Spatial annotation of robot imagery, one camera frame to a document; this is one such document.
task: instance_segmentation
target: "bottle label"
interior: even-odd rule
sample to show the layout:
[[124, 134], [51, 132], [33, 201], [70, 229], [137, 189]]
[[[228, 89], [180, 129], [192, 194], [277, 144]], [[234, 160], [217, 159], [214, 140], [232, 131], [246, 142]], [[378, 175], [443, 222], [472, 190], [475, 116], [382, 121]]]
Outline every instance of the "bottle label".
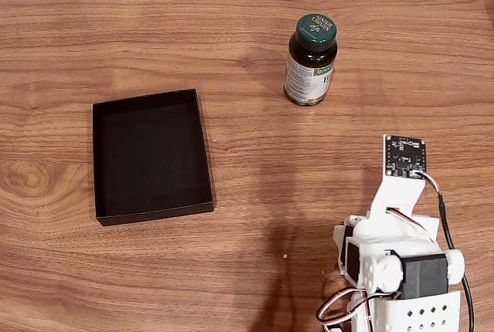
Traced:
[[320, 68], [306, 67], [291, 55], [286, 60], [285, 91], [296, 102], [315, 103], [330, 87], [333, 64]]

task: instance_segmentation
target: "white plastic part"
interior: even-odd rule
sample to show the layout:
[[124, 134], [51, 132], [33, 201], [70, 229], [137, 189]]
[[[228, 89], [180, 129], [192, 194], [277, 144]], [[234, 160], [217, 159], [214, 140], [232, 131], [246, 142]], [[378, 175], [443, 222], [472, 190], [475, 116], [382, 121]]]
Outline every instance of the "white plastic part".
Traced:
[[[348, 303], [347, 310], [353, 309], [360, 301], [363, 300], [362, 293], [356, 292], [352, 295], [350, 302]], [[357, 314], [352, 317], [352, 332], [368, 332], [369, 323], [367, 322], [367, 313], [365, 311], [365, 305], [358, 308]]]
[[373, 300], [379, 332], [458, 332], [460, 291], [410, 300]]
[[403, 280], [403, 270], [398, 257], [389, 255], [381, 258], [366, 257], [362, 262], [362, 277], [365, 290], [375, 293], [377, 289], [382, 292], [394, 292], [398, 290]]
[[[416, 222], [419, 222], [427, 232], [424, 232], [424, 230], [416, 225], [411, 225], [410, 222], [401, 220], [392, 214], [379, 216], [375, 219], [366, 219], [363, 216], [352, 215], [345, 220], [345, 224], [354, 226], [354, 233], [351, 237], [347, 237], [347, 243], [353, 243], [359, 248], [361, 259], [372, 258], [374, 259], [375, 264], [377, 264], [381, 258], [387, 257], [390, 249], [393, 249], [399, 256], [427, 255], [442, 252], [439, 245], [436, 242], [431, 241], [431, 238], [435, 239], [437, 236], [439, 220], [423, 215], [413, 215], [411, 218]], [[341, 251], [343, 250], [343, 235], [344, 225], [335, 226], [333, 238], [338, 245], [338, 264], [340, 265], [340, 273], [354, 286], [369, 289], [369, 292], [375, 290], [376, 287], [380, 288], [380, 286], [384, 286], [388, 289], [394, 288], [394, 285], [398, 281], [398, 277], [402, 277], [403, 275], [401, 266], [399, 266], [399, 268], [396, 266], [398, 272], [394, 274], [394, 278], [389, 277], [389, 284], [383, 283], [382, 280], [375, 279], [374, 276], [368, 275], [367, 271], [365, 271], [362, 266], [364, 261], [361, 261], [360, 264], [358, 282], [355, 282], [347, 274], [346, 266], [340, 261]], [[371, 286], [368, 285], [369, 278], [372, 283]]]
[[458, 284], [465, 274], [465, 258], [459, 249], [445, 251], [448, 260], [448, 283]]
[[386, 175], [386, 136], [383, 135], [383, 180], [370, 205], [370, 218], [384, 215], [388, 207], [411, 215], [425, 187], [425, 180], [422, 179]]

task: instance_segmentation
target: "open box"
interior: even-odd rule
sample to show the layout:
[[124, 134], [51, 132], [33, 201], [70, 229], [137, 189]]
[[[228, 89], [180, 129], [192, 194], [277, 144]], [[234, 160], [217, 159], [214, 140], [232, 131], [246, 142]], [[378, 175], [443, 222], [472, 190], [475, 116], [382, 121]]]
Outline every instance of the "open box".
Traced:
[[103, 225], [213, 211], [195, 89], [94, 104], [93, 164]]

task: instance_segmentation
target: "circuit board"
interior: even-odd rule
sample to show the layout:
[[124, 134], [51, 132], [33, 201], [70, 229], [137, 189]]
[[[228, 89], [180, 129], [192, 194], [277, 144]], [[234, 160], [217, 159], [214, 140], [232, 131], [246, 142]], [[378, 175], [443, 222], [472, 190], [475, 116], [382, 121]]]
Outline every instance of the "circuit board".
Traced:
[[425, 141], [413, 137], [386, 135], [386, 175], [401, 178], [421, 179], [412, 170], [426, 171]]

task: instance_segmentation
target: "wood grain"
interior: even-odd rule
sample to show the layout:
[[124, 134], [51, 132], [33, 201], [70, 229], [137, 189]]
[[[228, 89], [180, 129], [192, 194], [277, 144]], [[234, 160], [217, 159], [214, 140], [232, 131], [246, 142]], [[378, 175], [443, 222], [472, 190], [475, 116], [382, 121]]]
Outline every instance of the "wood grain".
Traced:
[[[494, 0], [0, 0], [0, 329], [316, 331], [333, 226], [425, 137], [494, 330]], [[305, 12], [338, 24], [330, 95], [283, 95]], [[216, 210], [103, 228], [91, 104], [195, 87]], [[431, 189], [417, 212], [438, 215]], [[466, 330], [465, 308], [462, 329]]]

